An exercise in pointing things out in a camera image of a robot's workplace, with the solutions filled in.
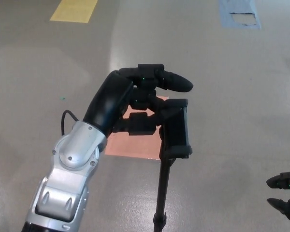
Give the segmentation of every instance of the black cable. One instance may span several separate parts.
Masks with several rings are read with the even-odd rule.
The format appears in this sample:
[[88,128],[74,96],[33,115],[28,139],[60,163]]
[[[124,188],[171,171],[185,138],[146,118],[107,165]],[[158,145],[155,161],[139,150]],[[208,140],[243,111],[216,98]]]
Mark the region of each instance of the black cable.
[[74,119],[75,122],[79,121],[78,118],[70,110],[65,110],[62,113],[62,117],[61,117],[61,135],[64,135],[64,118],[67,113]]

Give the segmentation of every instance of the yellow floor marking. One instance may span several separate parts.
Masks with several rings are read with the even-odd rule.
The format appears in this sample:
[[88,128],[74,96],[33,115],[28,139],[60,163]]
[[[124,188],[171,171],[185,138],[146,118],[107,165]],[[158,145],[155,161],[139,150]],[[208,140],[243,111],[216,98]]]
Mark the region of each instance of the yellow floor marking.
[[98,0],[61,0],[50,21],[88,23]]

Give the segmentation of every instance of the gray floor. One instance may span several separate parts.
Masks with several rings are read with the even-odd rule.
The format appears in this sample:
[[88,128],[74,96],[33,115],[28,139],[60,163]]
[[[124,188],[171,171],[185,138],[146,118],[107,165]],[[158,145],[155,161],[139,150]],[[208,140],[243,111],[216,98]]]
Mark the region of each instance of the gray floor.
[[[89,24],[58,0],[0,0],[0,232],[21,231],[60,117],[82,117],[107,74],[164,63],[195,85],[194,153],[171,170],[166,232],[290,232],[265,181],[290,171],[290,0],[258,0],[262,30],[222,28],[217,0],[99,0]],[[152,231],[159,163],[105,156],[81,232]]]

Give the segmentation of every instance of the orange sheet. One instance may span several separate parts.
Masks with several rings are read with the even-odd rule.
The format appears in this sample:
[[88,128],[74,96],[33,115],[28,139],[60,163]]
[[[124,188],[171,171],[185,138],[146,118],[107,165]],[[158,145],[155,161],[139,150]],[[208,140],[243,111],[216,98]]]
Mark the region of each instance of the orange sheet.
[[[140,110],[132,110],[129,106],[124,118],[128,118],[130,113],[144,112]],[[112,133],[108,138],[108,144],[105,150],[106,155],[125,156],[143,159],[159,159],[161,139],[159,137],[159,127],[153,135],[129,136],[127,132]]]

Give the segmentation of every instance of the silver robot arm joint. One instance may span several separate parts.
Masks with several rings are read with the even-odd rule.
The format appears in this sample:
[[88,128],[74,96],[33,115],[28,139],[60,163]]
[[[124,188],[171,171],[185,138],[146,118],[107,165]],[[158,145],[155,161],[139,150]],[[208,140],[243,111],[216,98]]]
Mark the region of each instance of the silver robot arm joint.
[[88,199],[88,182],[107,139],[94,126],[77,121],[53,149],[52,168],[37,188],[27,220],[56,231],[78,231]]

